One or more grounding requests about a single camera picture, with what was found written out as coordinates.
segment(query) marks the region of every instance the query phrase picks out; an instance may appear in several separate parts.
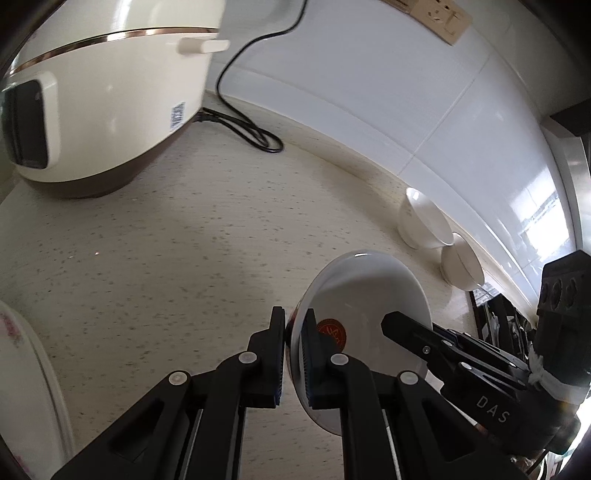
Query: rice cooker label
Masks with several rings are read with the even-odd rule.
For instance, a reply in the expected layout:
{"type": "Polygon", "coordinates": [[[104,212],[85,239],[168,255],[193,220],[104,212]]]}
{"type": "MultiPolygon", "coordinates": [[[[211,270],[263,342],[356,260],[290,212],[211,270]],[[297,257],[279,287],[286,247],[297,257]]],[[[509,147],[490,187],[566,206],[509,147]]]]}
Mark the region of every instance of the rice cooker label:
{"type": "Polygon", "coordinates": [[[184,102],[174,106],[170,112],[170,131],[175,130],[183,124],[184,102]]]}

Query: black bracket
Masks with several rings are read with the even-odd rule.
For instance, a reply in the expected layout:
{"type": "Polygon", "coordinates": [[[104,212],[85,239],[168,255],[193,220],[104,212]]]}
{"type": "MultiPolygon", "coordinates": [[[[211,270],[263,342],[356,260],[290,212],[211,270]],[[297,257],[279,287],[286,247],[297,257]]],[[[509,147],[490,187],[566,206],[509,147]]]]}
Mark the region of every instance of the black bracket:
{"type": "Polygon", "coordinates": [[[279,405],[284,326],[285,311],[274,307],[246,353],[193,377],[173,372],[53,480],[236,479],[246,408],[279,405]]]}
{"type": "Polygon", "coordinates": [[[424,327],[388,313],[382,332],[427,362],[444,382],[441,395],[494,435],[504,451],[530,458],[543,449],[562,454],[572,414],[544,390],[528,384],[529,366],[465,333],[424,327]]]}
{"type": "Polygon", "coordinates": [[[346,479],[391,480],[397,471],[404,480],[526,478],[415,373],[390,377],[337,353],[334,340],[316,329],[311,309],[301,342],[309,405],[340,409],[346,479]]]}

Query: white tape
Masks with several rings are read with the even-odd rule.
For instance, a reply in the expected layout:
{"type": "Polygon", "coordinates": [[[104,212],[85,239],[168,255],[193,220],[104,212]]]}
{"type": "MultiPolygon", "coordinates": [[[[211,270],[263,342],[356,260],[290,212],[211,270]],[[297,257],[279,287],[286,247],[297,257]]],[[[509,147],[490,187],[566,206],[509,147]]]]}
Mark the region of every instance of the white tape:
{"type": "Polygon", "coordinates": [[[544,370],[544,357],[537,355],[532,345],[530,346],[530,369],[531,373],[528,382],[531,385],[539,383],[556,400],[581,405],[587,397],[589,387],[567,385],[544,370]]]}

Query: gold trim line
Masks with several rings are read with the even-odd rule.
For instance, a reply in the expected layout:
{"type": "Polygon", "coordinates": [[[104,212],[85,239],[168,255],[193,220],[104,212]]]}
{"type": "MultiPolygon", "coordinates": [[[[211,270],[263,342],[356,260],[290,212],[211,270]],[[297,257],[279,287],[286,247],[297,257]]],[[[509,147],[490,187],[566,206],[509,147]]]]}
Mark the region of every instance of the gold trim line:
{"type": "Polygon", "coordinates": [[[36,65],[40,61],[57,57],[63,53],[69,51],[78,50],[78,48],[89,47],[91,45],[97,45],[99,43],[106,43],[108,41],[123,40],[124,38],[134,37],[147,37],[149,35],[164,35],[167,33],[217,33],[218,28],[206,28],[206,27],[163,27],[163,28],[140,28],[137,30],[124,30],[121,32],[113,32],[105,35],[97,35],[96,37],[85,38],[84,40],[75,41],[63,45],[61,47],[54,48],[42,55],[35,57],[34,59],[27,60],[25,63],[21,63],[14,70],[11,70],[8,74],[14,75],[15,73],[21,72],[24,69],[36,65]]]}

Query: red sticker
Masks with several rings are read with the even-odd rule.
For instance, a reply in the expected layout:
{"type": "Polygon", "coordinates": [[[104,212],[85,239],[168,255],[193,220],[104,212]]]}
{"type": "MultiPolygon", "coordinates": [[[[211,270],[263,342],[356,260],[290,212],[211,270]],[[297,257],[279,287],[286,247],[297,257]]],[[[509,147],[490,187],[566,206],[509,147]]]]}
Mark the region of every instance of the red sticker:
{"type": "Polygon", "coordinates": [[[322,320],[322,322],[316,325],[316,328],[318,328],[320,333],[326,333],[334,338],[336,345],[339,347],[339,351],[342,352],[344,350],[345,344],[347,343],[347,333],[345,332],[345,327],[343,327],[338,320],[322,320]]]}

